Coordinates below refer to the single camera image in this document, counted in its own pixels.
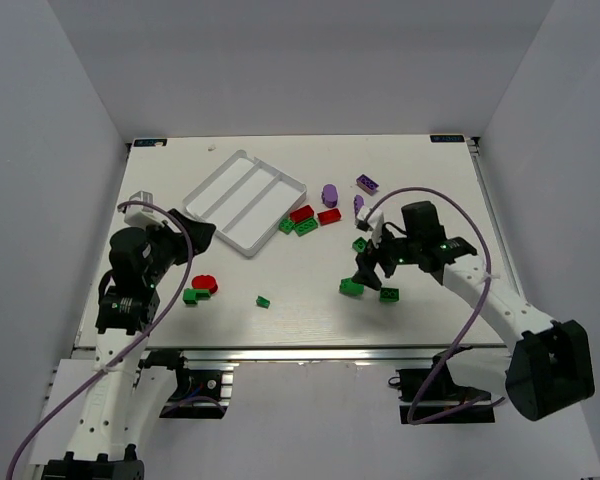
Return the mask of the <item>green lego square brick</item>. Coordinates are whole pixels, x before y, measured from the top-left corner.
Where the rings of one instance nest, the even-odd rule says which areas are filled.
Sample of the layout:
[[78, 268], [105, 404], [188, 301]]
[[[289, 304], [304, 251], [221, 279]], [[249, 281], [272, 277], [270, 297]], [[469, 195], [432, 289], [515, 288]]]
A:
[[355, 283], [351, 278], [344, 278], [340, 281], [339, 292], [347, 296], [361, 296], [364, 293], [364, 286]]

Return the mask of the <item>red rounded lego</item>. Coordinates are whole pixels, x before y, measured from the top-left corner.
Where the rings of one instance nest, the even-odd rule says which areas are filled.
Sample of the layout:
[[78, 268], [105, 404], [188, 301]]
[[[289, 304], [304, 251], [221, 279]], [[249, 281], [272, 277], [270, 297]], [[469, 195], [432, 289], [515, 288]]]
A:
[[212, 275], [196, 275], [191, 280], [191, 287], [196, 290], [208, 290], [210, 295], [218, 291], [218, 283]]

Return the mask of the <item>green L-shaped lego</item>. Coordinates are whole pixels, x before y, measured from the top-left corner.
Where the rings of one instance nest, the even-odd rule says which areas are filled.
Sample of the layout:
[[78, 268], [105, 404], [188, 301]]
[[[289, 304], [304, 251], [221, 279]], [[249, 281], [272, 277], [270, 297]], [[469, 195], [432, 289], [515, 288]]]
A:
[[208, 289], [187, 288], [182, 291], [182, 300], [185, 305], [197, 305], [202, 300], [208, 300], [212, 297]]

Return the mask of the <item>small green curved lego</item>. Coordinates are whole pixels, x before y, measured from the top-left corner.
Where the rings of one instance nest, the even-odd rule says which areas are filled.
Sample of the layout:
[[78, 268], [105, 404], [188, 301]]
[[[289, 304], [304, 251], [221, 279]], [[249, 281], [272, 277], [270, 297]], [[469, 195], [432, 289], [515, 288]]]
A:
[[258, 296], [256, 299], [256, 304], [262, 308], [268, 308], [270, 306], [270, 301], [262, 296]]

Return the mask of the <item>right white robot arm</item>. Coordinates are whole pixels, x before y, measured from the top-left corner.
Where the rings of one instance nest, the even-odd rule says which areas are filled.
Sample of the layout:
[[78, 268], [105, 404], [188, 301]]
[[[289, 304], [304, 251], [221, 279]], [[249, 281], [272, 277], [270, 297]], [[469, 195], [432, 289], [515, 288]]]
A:
[[406, 205], [402, 215], [405, 229], [396, 237], [383, 212], [357, 210], [356, 227], [371, 236], [356, 256], [354, 282], [379, 291], [377, 268], [390, 278], [398, 267], [415, 265], [465, 301], [508, 350], [490, 356], [454, 340], [433, 359], [416, 401], [440, 379], [445, 387], [469, 387], [508, 400], [524, 418], [537, 421], [594, 395], [589, 339], [580, 323], [556, 320], [493, 276], [486, 255], [461, 237], [447, 237], [431, 202]]

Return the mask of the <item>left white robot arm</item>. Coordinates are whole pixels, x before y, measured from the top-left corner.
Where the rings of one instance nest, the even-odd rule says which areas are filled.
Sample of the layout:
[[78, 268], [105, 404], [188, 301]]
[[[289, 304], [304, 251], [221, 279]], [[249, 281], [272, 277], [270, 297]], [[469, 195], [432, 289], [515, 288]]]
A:
[[109, 241], [110, 268], [98, 291], [92, 378], [64, 456], [43, 468], [45, 479], [141, 479], [141, 449], [184, 360], [179, 352], [145, 352], [149, 335], [168, 313], [159, 282], [173, 266], [191, 268], [211, 244], [215, 226], [175, 209], [159, 222], [138, 212]]

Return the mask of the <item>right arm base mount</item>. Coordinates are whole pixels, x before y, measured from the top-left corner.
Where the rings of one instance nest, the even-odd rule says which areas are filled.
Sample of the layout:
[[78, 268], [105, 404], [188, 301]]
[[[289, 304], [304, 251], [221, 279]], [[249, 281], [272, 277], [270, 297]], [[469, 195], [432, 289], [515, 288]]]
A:
[[[441, 357], [442, 353], [438, 353], [431, 360], [399, 368], [387, 380], [387, 386], [398, 393], [400, 422], [403, 425], [410, 424], [409, 411], [413, 401]], [[429, 424], [493, 424], [496, 420], [495, 407], [493, 406], [495, 402], [496, 399], [487, 392], [473, 387], [456, 385], [451, 379], [448, 368], [443, 367], [416, 405], [412, 420], [418, 422], [431, 416], [446, 413], [455, 407], [469, 404], [466, 409], [445, 415], [442, 418], [433, 419], [429, 421]]]

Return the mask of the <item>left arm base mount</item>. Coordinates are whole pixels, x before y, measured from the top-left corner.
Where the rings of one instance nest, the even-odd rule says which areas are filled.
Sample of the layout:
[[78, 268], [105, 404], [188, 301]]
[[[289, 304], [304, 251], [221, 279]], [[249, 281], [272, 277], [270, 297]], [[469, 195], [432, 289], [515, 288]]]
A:
[[193, 368], [182, 351], [154, 350], [139, 361], [142, 374], [165, 367], [175, 378], [176, 387], [160, 412], [166, 419], [223, 419], [227, 407], [223, 404], [222, 380], [218, 369]]

